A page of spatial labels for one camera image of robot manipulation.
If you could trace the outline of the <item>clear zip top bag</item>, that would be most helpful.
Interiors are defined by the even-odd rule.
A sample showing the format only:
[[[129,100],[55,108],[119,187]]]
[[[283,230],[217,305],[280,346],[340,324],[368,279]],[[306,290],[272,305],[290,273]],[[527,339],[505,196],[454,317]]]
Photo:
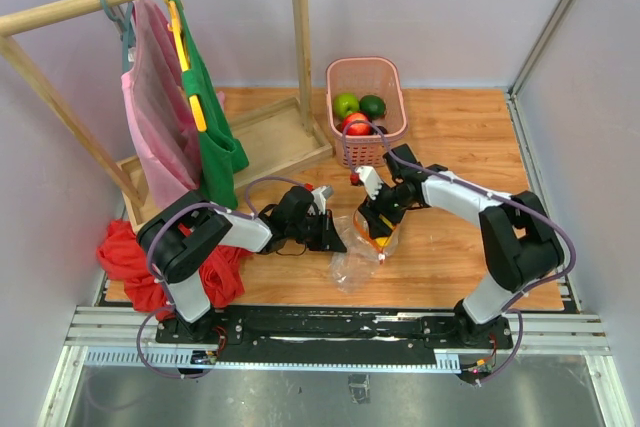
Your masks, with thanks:
[[[400,228],[395,227],[390,243],[381,249],[369,237],[367,223],[358,211],[337,218],[335,226],[347,252],[332,255],[329,276],[340,291],[351,293],[363,287],[379,267],[394,255],[399,244]]]

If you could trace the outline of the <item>red fake tomato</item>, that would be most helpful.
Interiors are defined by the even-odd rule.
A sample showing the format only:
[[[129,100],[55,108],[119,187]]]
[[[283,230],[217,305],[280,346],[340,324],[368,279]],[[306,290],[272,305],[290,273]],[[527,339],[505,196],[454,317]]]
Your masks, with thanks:
[[[347,136],[368,136],[372,132],[371,122],[365,114],[354,112],[342,121],[340,131]]]

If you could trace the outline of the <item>dark green fake vegetable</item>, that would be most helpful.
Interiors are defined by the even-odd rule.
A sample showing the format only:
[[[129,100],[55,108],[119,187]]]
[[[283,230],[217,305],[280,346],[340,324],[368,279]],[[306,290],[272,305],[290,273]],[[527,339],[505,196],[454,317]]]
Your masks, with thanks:
[[[360,112],[375,120],[386,115],[386,103],[376,95],[365,95],[359,101]]]

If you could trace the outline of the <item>light green fake apple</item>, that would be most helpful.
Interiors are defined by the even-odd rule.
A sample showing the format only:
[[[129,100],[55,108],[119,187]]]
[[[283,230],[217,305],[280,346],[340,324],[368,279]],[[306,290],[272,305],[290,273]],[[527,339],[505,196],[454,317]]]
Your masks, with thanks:
[[[360,111],[359,99],[353,93],[338,94],[333,99],[332,110],[340,120],[344,120],[349,115]]]

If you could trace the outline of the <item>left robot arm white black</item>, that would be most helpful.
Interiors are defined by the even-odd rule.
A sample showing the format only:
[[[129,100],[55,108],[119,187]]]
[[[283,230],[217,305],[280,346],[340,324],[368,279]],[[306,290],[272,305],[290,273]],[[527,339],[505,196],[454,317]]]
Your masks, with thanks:
[[[148,221],[136,241],[147,268],[167,295],[167,311],[179,326],[178,337],[200,343],[214,330],[213,303],[200,270],[219,246],[269,255],[293,241],[304,251],[345,253],[327,200],[329,186],[291,187],[276,204],[243,214],[190,191]]]

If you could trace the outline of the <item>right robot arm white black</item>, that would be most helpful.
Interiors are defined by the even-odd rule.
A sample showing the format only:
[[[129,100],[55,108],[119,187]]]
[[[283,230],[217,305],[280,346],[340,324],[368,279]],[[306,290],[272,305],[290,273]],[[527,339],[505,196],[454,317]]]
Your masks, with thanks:
[[[516,296],[563,263],[556,229],[530,191],[512,195],[487,190],[442,165],[425,167],[406,144],[383,159],[391,184],[369,165],[352,168],[350,175],[351,183],[366,192],[358,211],[371,240],[391,236],[411,209],[441,209],[479,228],[487,273],[456,304],[447,331],[463,346],[477,346],[497,328]]]

